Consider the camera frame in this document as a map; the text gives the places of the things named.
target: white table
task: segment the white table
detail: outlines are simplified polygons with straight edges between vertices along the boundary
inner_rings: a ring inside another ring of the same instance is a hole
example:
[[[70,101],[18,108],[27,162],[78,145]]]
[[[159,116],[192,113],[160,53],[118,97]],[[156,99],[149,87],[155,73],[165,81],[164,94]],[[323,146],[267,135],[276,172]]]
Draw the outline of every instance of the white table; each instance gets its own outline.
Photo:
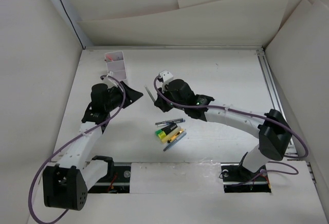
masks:
[[[112,156],[115,162],[156,162],[153,169],[143,172],[148,187],[140,187],[143,183],[137,177],[142,173],[138,168],[142,168],[143,164],[133,164],[131,184],[134,185],[131,187],[134,193],[89,194],[83,210],[70,211],[60,223],[326,223],[304,162],[289,162],[300,170],[298,176],[269,175],[272,194],[226,194],[218,175],[186,180],[185,170],[177,169],[182,164],[173,167],[173,171],[162,166],[166,164],[159,164],[215,163],[219,172],[217,162],[239,162],[243,154],[257,144],[257,139],[249,134],[221,124],[192,120],[180,110],[164,114],[153,106],[144,89],[147,84],[155,94],[153,80],[160,71],[167,69],[176,78],[185,80],[196,94],[213,96],[247,110],[269,111],[275,103],[271,101],[275,98],[275,91],[264,81],[264,74],[268,73],[262,71],[255,49],[121,49],[126,60],[129,85],[143,92],[144,97],[123,110],[108,125],[90,157],[105,155]],[[83,51],[56,149],[77,134],[84,110],[90,102],[91,87],[100,82],[99,76],[106,73],[104,54],[121,49],[92,48]],[[154,136],[157,129],[154,123],[180,117],[187,120],[181,124],[187,136],[172,149],[163,152],[164,145]],[[283,169],[275,164],[269,164],[268,168]],[[206,167],[204,172],[211,170],[213,167]],[[157,184],[162,175],[168,175],[168,178],[161,180],[165,186],[159,188]],[[200,185],[208,179],[213,182],[212,187],[200,191]],[[182,182],[187,184],[186,188],[181,187]],[[194,189],[195,186],[198,186],[195,191],[182,190]],[[44,221],[53,220],[61,212],[44,207],[42,186],[36,193],[34,208]]]

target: yellow marker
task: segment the yellow marker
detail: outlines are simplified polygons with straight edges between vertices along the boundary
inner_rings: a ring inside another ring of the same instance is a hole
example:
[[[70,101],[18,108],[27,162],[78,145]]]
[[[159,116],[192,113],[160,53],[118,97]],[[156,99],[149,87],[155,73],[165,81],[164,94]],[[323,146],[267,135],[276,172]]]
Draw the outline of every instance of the yellow marker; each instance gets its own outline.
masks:
[[[171,143],[172,141],[174,141],[183,131],[184,131],[184,129],[180,130],[172,138],[168,139],[168,143]]]
[[[161,138],[161,142],[162,143],[166,143],[168,141],[168,139],[170,139],[172,136],[174,136],[180,130],[181,130],[181,127],[178,126],[176,129],[174,129],[171,133],[169,133],[168,135],[166,135],[164,138]]]

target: black strip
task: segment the black strip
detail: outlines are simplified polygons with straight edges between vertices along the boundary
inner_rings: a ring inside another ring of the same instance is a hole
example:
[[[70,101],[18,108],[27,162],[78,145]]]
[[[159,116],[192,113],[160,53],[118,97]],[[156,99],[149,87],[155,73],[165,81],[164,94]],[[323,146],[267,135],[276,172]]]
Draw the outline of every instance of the black strip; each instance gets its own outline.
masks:
[[[62,4],[62,7],[63,7],[63,9],[64,9],[64,12],[65,12],[66,16],[68,17],[68,20],[70,20],[70,22],[71,22],[71,25],[72,25],[72,27],[73,27],[73,30],[74,30],[74,32],[75,32],[76,35],[77,35],[77,38],[79,39],[79,42],[80,42],[80,44],[81,44],[82,49],[85,49],[86,47],[83,48],[83,44],[82,44],[82,42],[81,42],[81,40],[80,40],[80,38],[79,38],[79,36],[78,36],[78,34],[77,34],[76,29],[74,28],[74,25],[73,25],[73,23],[72,23],[71,18],[70,18],[69,15],[67,14],[67,11],[66,11],[66,9],[65,9],[65,7],[64,7],[64,4],[63,4],[62,0],[60,0],[60,2],[61,2],[61,4]]]

